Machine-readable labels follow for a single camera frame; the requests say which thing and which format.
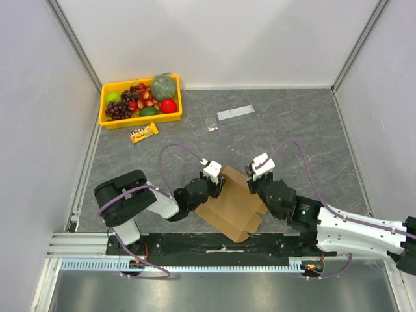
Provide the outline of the brown cardboard box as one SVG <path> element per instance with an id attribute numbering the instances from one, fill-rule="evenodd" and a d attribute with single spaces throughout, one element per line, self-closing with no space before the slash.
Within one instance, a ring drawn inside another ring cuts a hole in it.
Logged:
<path id="1" fill-rule="evenodd" d="M 209 198 L 195 213 L 233 242 L 241 243 L 257 231 L 267 208 L 257 195 L 250 193 L 244 174 L 230 166 L 222 174 L 226 182 L 219 197 Z"/>

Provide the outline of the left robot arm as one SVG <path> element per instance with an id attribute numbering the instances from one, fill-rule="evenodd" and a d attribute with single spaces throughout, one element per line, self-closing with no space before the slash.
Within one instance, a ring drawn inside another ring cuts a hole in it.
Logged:
<path id="1" fill-rule="evenodd" d="M 99 216 L 121 239 L 120 248 L 127 255 L 137 255 L 143 241 L 136 215 L 148 210 L 169 222 L 182 220 L 209 198 L 218 198 L 225 182 L 222 174 L 213 177 L 200 172 L 199 177 L 168 194 L 150 183 L 142 170 L 134 170 L 98 185 L 94 196 Z"/>

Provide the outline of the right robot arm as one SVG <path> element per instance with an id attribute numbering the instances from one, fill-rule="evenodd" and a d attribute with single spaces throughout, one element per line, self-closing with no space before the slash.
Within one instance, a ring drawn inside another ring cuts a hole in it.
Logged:
<path id="1" fill-rule="evenodd" d="M 391 259 L 399 271 L 415 274 L 415 218 L 381 220 L 336 209 L 300 196 L 271 171 L 245 168 L 251 194 L 257 195 L 270 214 L 300 232 L 299 251 L 369 255 Z"/>

